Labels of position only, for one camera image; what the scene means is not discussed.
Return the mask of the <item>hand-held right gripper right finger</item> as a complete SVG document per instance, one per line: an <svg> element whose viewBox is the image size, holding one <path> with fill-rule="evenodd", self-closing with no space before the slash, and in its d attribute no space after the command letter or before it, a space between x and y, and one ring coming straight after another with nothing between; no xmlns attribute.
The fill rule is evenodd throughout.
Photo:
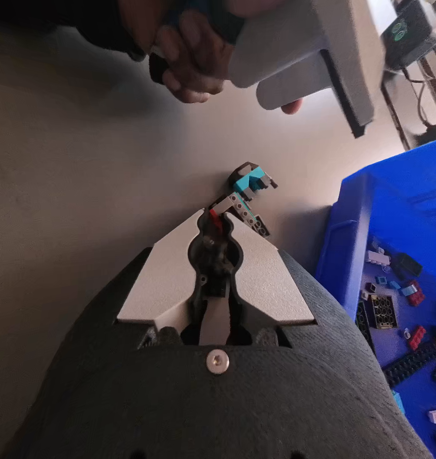
<svg viewBox="0 0 436 459"><path fill-rule="evenodd" d="M278 249L231 213L222 216L230 263L228 345L250 345L258 333L315 324Z"/></svg>

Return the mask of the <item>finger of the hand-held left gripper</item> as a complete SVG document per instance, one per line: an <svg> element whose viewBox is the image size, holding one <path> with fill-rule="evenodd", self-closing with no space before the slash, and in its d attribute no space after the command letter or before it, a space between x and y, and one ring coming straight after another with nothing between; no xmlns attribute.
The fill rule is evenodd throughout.
<svg viewBox="0 0 436 459"><path fill-rule="evenodd" d="M337 96L338 102L341 106L342 112L346 118L346 121L351 129L351 132L355 139L358 139L365 134L365 126L361 125L353 111L353 107L346 94L345 88L341 82L340 75L336 69L333 59L327 49L321 49L320 55L326 65L332 87Z"/></svg>
<svg viewBox="0 0 436 459"><path fill-rule="evenodd" d="M361 125L375 115L383 72L383 46L368 1L313 1L325 45Z"/></svg>

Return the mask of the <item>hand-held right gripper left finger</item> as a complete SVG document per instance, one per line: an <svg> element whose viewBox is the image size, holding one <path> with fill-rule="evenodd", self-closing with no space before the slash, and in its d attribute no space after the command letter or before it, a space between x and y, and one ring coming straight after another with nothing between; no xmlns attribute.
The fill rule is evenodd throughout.
<svg viewBox="0 0 436 459"><path fill-rule="evenodd" d="M174 328L181 334L191 323L188 302L197 274L188 257L193 240L199 235L198 210L162 239L150 251L134 282L117 320L121 323Z"/></svg>

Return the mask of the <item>blue plastic bin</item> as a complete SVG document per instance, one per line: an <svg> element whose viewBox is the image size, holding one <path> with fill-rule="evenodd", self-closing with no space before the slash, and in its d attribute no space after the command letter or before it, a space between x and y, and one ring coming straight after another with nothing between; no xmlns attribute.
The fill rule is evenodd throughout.
<svg viewBox="0 0 436 459"><path fill-rule="evenodd" d="M342 181L315 277L353 320L365 260L436 276L436 141Z"/></svg>

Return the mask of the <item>teal and black brick assembly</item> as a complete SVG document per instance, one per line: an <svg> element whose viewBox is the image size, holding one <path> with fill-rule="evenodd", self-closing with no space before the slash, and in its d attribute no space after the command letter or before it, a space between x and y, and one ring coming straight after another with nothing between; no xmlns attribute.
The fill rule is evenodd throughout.
<svg viewBox="0 0 436 459"><path fill-rule="evenodd" d="M258 164L252 162L245 162L235 169L228 177L227 184L245 202L250 202L258 191L270 186L278 188L277 183Z"/></svg>

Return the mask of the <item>person's left forearm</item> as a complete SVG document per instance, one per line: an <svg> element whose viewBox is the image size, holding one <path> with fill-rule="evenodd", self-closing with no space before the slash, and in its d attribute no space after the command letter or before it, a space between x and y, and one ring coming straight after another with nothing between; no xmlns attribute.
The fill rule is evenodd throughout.
<svg viewBox="0 0 436 459"><path fill-rule="evenodd" d="M123 25L116 0L0 0L0 23L50 32L73 27L92 45L142 61L146 54Z"/></svg>

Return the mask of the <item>grey desk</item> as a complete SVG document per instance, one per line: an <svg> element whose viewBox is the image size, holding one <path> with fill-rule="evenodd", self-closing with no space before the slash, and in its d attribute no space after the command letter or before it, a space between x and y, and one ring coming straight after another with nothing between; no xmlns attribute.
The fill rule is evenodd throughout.
<svg viewBox="0 0 436 459"><path fill-rule="evenodd" d="M329 89L291 116L229 82L184 105L73 29L0 29L0 454L84 307L240 164L278 184L253 208L313 272L341 181L404 150L382 97L354 139Z"/></svg>

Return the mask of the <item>person's left hand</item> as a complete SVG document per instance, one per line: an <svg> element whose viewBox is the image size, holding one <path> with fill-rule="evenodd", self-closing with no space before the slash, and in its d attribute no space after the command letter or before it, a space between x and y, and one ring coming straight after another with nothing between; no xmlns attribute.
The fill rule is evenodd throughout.
<svg viewBox="0 0 436 459"><path fill-rule="evenodd" d="M160 51L168 64L164 86L185 104L204 103L222 92L235 46L214 27L206 15L185 10L179 26L164 23L176 1L121 0L124 28L147 55Z"/></svg>

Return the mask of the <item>dark flat strip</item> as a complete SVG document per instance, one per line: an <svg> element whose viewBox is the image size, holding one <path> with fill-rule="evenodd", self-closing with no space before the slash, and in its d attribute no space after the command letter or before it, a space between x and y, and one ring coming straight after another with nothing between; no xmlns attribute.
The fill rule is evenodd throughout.
<svg viewBox="0 0 436 459"><path fill-rule="evenodd" d="M408 141L408 137L405 133L405 130L403 128L403 125L401 123L400 117L398 115L395 103L393 102L393 99L391 97L390 91L387 87L388 83L392 82L392 77L388 76L387 73L384 74L382 83L381 83L381 93L384 98L385 104L387 106L388 112L390 114L391 120L393 122L393 125L395 127L395 130L399 136L399 140L404 148L404 150L407 152L411 149L410 143Z"/></svg>

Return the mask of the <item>black cube device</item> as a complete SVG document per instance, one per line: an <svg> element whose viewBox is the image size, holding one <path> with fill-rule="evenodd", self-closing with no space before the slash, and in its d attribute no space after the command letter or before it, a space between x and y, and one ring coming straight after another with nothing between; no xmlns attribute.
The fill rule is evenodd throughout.
<svg viewBox="0 0 436 459"><path fill-rule="evenodd" d="M436 10L424 0L402 1L397 17L381 34L387 71L400 71L436 46Z"/></svg>

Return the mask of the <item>black brick plate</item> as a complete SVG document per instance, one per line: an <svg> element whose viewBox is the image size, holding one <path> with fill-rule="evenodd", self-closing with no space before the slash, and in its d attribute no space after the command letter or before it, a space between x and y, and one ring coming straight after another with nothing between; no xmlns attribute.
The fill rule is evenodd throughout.
<svg viewBox="0 0 436 459"><path fill-rule="evenodd" d="M230 276L234 265L228 258L228 239L216 232L205 234L200 244L199 272L208 278Z"/></svg>

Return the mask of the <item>pile of mixed toy bricks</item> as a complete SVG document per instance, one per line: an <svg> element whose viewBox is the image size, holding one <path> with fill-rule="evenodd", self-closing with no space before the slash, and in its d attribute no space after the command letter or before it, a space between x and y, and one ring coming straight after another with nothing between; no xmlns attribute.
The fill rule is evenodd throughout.
<svg viewBox="0 0 436 459"><path fill-rule="evenodd" d="M355 323L398 408L436 458L436 276L365 260Z"/></svg>

